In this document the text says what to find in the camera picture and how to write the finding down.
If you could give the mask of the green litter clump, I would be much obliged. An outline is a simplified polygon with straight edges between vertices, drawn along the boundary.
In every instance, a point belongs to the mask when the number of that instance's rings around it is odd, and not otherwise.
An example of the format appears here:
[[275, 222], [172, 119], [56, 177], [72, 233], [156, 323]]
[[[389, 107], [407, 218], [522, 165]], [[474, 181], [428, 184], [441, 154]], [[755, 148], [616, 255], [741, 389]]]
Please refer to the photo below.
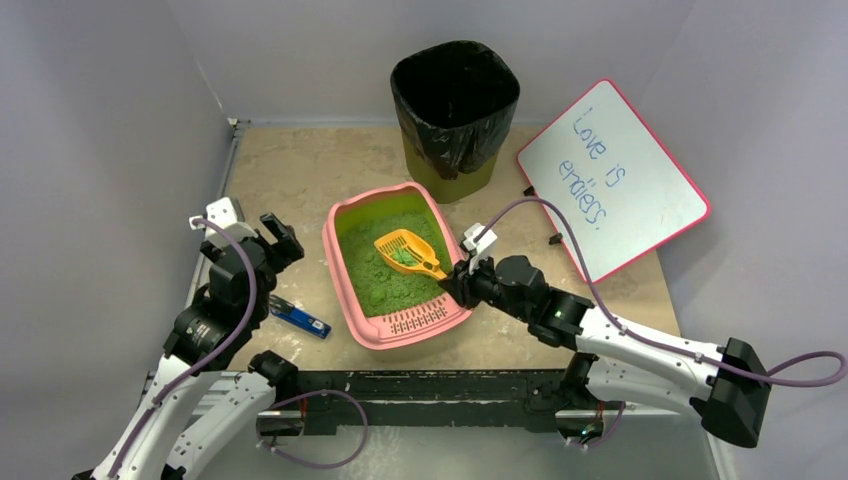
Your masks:
[[392, 252], [391, 259], [404, 267], [412, 267], [419, 263], [419, 260], [406, 248], [399, 248]]

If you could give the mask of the yellow litter scoop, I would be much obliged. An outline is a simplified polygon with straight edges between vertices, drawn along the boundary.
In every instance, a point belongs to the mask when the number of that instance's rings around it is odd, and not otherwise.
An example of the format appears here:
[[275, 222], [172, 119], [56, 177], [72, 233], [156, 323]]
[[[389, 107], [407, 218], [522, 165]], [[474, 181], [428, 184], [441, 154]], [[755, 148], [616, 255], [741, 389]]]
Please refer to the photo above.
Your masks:
[[399, 273], [422, 274], [435, 280], [447, 277], [433, 247], [410, 230], [393, 230], [375, 240], [374, 247]]

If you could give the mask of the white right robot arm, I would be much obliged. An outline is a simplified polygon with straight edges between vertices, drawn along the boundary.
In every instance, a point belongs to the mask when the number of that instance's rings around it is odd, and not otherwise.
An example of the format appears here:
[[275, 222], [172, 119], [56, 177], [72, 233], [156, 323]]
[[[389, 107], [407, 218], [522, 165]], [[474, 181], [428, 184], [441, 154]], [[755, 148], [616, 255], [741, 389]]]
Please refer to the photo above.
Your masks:
[[747, 342], [686, 340], [626, 319], [612, 322], [590, 299], [550, 285], [523, 255], [459, 261], [439, 286], [460, 306], [481, 303], [526, 324], [530, 335], [576, 357], [569, 369], [597, 400], [643, 403], [697, 416], [711, 435], [758, 445], [771, 386]]

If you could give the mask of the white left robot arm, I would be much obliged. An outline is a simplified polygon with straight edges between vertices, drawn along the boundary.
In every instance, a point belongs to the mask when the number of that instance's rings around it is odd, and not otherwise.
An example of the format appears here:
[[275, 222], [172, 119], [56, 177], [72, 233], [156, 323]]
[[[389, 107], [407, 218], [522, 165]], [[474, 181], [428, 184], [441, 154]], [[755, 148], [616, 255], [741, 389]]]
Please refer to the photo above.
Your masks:
[[298, 391], [298, 368], [266, 350], [237, 375], [231, 389], [198, 419], [195, 408], [270, 313], [277, 276], [304, 256], [292, 226], [265, 213], [274, 237], [242, 215], [207, 213], [191, 219], [206, 238], [209, 279], [177, 316], [153, 380], [106, 458], [79, 479], [195, 479], [211, 458], [259, 412]]

